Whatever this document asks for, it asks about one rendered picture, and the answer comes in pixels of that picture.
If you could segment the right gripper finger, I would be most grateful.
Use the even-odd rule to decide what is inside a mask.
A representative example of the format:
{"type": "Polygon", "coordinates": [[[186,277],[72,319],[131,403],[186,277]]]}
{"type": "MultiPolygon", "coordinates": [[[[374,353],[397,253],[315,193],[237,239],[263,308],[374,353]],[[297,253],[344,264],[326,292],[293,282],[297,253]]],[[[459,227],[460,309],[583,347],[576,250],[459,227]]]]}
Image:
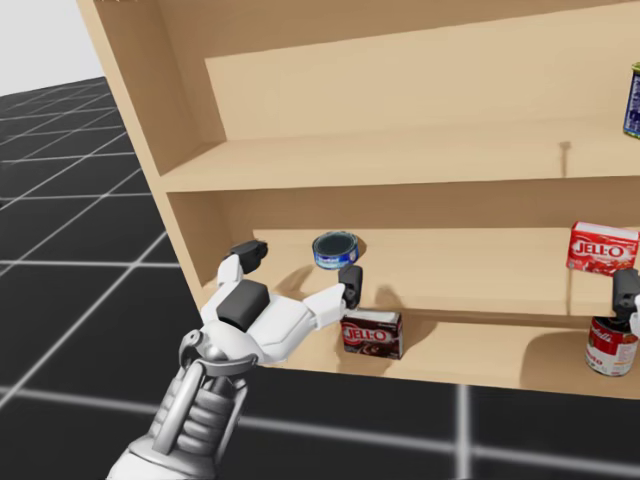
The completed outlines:
{"type": "Polygon", "coordinates": [[[640,272],[634,268],[618,270],[613,276],[612,310],[617,320],[626,322],[640,339],[640,272]]]}

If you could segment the pale wooden shelf unit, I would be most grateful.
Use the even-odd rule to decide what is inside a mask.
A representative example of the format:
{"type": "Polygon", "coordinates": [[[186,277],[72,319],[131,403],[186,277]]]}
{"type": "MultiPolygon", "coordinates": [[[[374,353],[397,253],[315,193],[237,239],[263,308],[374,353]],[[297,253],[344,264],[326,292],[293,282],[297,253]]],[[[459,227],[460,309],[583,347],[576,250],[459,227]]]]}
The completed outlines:
{"type": "Polygon", "coordinates": [[[565,266],[577,221],[640,229],[640,0],[77,2],[196,304],[251,239],[254,280],[316,293],[346,230],[407,352],[331,326],[288,368],[640,399],[640,356],[584,360],[610,279],[565,266]]]}

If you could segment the red and white can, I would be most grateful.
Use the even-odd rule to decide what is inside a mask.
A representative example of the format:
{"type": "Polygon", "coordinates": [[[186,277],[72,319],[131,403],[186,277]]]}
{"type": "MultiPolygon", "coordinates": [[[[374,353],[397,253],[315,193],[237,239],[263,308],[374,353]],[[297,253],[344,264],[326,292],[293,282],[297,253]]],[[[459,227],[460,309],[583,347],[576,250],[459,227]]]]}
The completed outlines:
{"type": "Polygon", "coordinates": [[[632,333],[628,320],[594,316],[585,350],[585,361],[595,372],[621,377],[633,365],[640,339],[632,333]]]}

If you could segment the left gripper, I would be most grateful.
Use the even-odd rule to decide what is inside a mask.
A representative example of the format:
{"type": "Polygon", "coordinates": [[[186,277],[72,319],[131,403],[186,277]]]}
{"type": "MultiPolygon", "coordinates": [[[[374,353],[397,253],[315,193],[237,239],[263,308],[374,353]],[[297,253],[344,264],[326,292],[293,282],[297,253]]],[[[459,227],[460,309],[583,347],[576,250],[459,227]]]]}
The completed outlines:
{"type": "Polygon", "coordinates": [[[265,241],[251,240],[233,246],[220,263],[217,289],[201,309],[204,340],[198,351],[205,359],[238,360],[254,354],[260,364],[281,363],[310,332],[341,321],[360,304],[363,269],[347,265],[338,271],[337,284],[302,300],[270,294],[269,304],[245,332],[224,323],[217,308],[267,254],[265,241]]]}

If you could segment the brown and white carton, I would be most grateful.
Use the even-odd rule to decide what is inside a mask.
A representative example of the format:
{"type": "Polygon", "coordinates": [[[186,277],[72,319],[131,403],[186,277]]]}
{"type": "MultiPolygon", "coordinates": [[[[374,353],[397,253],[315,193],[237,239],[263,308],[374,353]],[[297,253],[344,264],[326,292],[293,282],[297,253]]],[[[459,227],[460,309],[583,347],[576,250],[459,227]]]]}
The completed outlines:
{"type": "Polygon", "coordinates": [[[357,310],[340,322],[344,350],[400,360],[404,353],[403,320],[399,312],[357,310]]]}

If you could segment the blue flat can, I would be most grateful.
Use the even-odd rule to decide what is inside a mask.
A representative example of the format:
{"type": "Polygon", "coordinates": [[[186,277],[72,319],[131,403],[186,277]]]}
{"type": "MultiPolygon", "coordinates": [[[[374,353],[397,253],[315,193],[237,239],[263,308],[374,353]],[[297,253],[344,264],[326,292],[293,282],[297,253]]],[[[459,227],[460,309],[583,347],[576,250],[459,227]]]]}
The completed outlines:
{"type": "Polygon", "coordinates": [[[315,264],[325,270],[339,270],[359,258],[358,237],[346,231],[330,231],[312,243],[315,264]]]}

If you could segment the green and blue rectangular can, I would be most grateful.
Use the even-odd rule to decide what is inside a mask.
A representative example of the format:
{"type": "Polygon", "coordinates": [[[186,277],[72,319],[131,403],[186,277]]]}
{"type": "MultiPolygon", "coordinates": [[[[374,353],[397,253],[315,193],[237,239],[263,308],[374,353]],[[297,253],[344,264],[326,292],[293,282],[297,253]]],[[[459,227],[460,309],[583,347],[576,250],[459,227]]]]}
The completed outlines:
{"type": "Polygon", "coordinates": [[[623,122],[626,135],[640,139],[640,62],[632,65],[632,79],[623,122]]]}

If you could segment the red carton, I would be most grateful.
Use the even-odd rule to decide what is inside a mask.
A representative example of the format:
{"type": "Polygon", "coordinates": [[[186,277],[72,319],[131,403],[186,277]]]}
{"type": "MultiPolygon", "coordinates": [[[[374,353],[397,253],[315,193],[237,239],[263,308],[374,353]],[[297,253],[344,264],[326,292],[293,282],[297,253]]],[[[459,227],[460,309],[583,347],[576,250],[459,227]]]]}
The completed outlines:
{"type": "Polygon", "coordinates": [[[640,248],[640,232],[587,222],[572,228],[566,267],[612,277],[634,267],[640,248]]]}

